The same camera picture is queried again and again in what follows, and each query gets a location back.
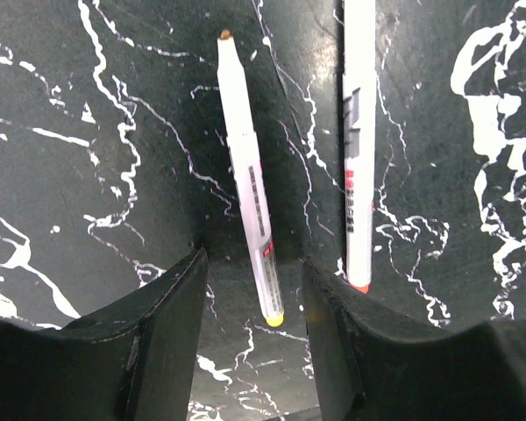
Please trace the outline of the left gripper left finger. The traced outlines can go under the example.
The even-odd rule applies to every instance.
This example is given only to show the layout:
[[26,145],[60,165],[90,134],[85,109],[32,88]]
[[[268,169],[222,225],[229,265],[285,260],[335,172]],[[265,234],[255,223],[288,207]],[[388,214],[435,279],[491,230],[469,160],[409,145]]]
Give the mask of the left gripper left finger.
[[198,249],[65,327],[0,319],[0,420],[183,420],[208,275]]

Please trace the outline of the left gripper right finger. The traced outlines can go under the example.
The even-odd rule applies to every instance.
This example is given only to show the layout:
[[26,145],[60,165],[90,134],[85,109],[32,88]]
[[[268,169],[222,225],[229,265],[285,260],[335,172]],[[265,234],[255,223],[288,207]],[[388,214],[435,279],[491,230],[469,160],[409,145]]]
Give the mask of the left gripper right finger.
[[441,330],[312,261],[302,292],[323,419],[526,420],[526,320]]

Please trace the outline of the yellow pen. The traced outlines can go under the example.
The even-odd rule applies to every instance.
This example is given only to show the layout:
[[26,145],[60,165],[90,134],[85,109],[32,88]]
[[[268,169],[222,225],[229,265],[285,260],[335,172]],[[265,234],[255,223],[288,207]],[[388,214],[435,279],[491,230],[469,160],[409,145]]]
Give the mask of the yellow pen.
[[275,246],[267,206],[259,143],[245,71],[235,40],[227,29],[217,38],[217,81],[224,114],[226,143],[238,194],[240,215],[263,318],[271,327],[284,321]]

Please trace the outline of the red pen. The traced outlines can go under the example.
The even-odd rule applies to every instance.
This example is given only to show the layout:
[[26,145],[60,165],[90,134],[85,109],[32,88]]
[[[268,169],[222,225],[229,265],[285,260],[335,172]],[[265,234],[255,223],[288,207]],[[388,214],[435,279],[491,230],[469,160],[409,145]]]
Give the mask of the red pen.
[[344,2],[345,274],[358,291],[372,281],[376,2]]

